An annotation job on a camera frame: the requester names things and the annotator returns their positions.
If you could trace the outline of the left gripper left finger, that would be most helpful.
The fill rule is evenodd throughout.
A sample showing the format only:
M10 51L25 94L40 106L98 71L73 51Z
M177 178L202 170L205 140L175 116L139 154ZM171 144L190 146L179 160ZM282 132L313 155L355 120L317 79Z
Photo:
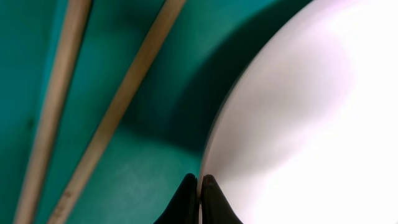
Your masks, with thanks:
M197 224L198 200L197 178L187 174L166 209L154 224Z

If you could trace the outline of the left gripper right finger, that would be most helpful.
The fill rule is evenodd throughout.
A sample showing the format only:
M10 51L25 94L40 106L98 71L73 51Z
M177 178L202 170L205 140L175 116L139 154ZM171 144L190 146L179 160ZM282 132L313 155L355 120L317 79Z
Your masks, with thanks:
M202 224L243 224L210 174L203 177L200 202Z

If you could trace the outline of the large white round plate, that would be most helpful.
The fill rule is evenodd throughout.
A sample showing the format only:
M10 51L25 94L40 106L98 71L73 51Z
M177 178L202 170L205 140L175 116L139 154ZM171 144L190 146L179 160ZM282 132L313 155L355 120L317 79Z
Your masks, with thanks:
M229 92L201 174L244 223L396 223L397 2L296 13Z

